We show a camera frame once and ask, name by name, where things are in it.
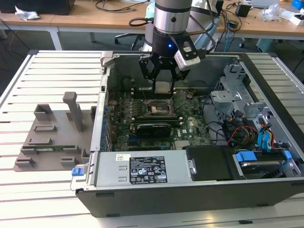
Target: circuit board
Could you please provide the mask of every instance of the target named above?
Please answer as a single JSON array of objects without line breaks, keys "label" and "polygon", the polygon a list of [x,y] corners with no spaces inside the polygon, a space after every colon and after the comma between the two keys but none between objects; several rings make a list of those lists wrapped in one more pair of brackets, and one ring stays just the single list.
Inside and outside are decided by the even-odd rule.
[{"label": "circuit board", "polygon": [[[112,101],[111,117],[115,130],[113,151],[181,150],[187,145],[211,144],[211,138],[202,121],[197,96],[187,98],[188,91],[180,90],[170,99],[134,99],[129,93],[118,95]],[[134,117],[170,116],[178,120],[166,138],[138,138],[133,131]]]}]

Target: slotted aluminum surface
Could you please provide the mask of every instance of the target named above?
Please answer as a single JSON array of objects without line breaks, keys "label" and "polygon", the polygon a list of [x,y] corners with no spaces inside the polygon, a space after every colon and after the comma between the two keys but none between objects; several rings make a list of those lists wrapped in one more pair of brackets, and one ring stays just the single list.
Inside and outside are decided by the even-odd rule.
[{"label": "slotted aluminum surface", "polygon": [[[280,99],[294,121],[304,131],[304,87],[294,74],[278,59],[266,53],[248,53],[264,79]],[[261,94],[250,84],[259,101]]]},{"label": "slotted aluminum surface", "polygon": [[[62,95],[65,91],[75,91],[82,109],[90,109],[96,104],[100,84],[99,65],[96,64],[99,57],[100,52],[96,51],[40,51],[36,56],[27,57],[1,97],[1,227],[276,228],[304,224],[304,194],[274,207],[98,219],[89,214],[70,190],[70,171],[12,171],[35,118],[32,112],[37,103],[50,103],[53,110],[67,110]],[[251,220],[253,224],[239,225],[239,220]]]}]

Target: paper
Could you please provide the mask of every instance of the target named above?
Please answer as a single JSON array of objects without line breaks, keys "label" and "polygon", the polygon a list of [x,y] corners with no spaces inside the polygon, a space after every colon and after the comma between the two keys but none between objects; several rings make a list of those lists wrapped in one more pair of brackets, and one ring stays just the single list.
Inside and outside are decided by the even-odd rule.
[{"label": "paper", "polygon": [[16,15],[21,19],[27,21],[28,19],[37,19],[40,18],[37,12],[26,12],[23,10],[18,9],[16,6]]},{"label": "paper", "polygon": [[295,15],[296,13],[292,12],[292,11],[288,11],[285,10],[283,13],[281,13],[281,15],[279,15],[280,18],[289,20],[293,15]]}]

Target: black box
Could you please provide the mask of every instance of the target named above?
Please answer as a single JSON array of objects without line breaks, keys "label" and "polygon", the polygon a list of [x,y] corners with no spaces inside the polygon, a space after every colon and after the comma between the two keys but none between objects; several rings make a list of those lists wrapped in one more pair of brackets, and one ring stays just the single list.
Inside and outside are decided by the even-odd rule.
[{"label": "black box", "polygon": [[24,11],[68,15],[74,3],[75,0],[0,0],[0,11],[14,13],[17,6],[18,9]]},{"label": "black box", "polygon": [[249,10],[251,9],[252,5],[248,4],[238,4],[236,9],[236,15],[239,17],[247,17]]}]

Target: motherboard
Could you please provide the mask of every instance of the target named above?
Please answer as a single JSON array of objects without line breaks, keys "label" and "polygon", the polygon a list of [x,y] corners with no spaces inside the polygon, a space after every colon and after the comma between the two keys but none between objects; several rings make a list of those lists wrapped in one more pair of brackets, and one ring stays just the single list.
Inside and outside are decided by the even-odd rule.
[{"label": "motherboard", "polygon": [[181,150],[211,144],[201,104],[200,97],[189,90],[178,90],[170,99],[136,99],[131,93],[110,93],[112,150]]}]

